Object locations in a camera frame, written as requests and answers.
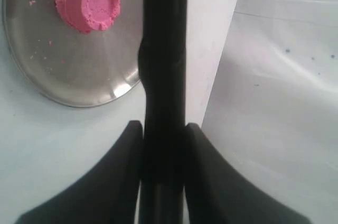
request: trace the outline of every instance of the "stainless steel lid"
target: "stainless steel lid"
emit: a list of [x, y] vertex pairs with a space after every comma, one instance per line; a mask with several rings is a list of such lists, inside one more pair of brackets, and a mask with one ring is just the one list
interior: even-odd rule
[[54, 0], [3, 0], [3, 19], [17, 65], [43, 95], [72, 107], [93, 107], [139, 82], [142, 4], [121, 0], [114, 25], [88, 35], [61, 20]]

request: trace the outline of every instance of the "white surface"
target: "white surface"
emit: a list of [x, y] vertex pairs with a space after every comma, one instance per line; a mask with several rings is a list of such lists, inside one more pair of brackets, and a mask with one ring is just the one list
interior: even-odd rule
[[[203, 120], [235, 3], [189, 0], [187, 121]], [[93, 167], [130, 119], [143, 120], [145, 96], [138, 85], [98, 108], [55, 104], [24, 82], [0, 28], [0, 223], [7, 224]]]
[[238, 171], [313, 224], [338, 221], [337, 15], [338, 0], [238, 0], [203, 122]]

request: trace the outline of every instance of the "black pole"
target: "black pole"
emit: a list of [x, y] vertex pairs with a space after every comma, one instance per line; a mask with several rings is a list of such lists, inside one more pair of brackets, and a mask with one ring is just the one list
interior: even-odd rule
[[140, 224], [182, 223], [187, 0], [144, 0], [138, 64], [146, 91]]

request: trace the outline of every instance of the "pink kinetic sand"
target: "pink kinetic sand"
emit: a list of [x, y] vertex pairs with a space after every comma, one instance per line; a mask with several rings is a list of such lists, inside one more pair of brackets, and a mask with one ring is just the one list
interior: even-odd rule
[[120, 14], [120, 0], [55, 0], [61, 18], [81, 33], [106, 30]]

